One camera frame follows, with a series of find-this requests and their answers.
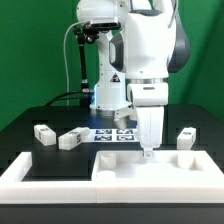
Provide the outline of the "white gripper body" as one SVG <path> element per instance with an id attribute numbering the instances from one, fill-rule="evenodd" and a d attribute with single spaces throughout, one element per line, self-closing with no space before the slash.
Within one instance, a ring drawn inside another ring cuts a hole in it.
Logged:
<path id="1" fill-rule="evenodd" d="M 162 143 L 164 106 L 168 104 L 168 84 L 129 84 L 127 97 L 137 117 L 139 142 L 144 150 Z"/>

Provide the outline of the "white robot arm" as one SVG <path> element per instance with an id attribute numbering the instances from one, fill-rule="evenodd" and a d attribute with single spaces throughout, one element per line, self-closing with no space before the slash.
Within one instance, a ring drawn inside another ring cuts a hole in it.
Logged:
<path id="1" fill-rule="evenodd" d="M 190 56 L 178 6 L 179 0 L 80 0 L 76 9 L 84 40 L 98 46 L 91 111 L 112 116 L 120 129 L 135 120 L 146 158 L 162 143 L 166 79 Z"/>

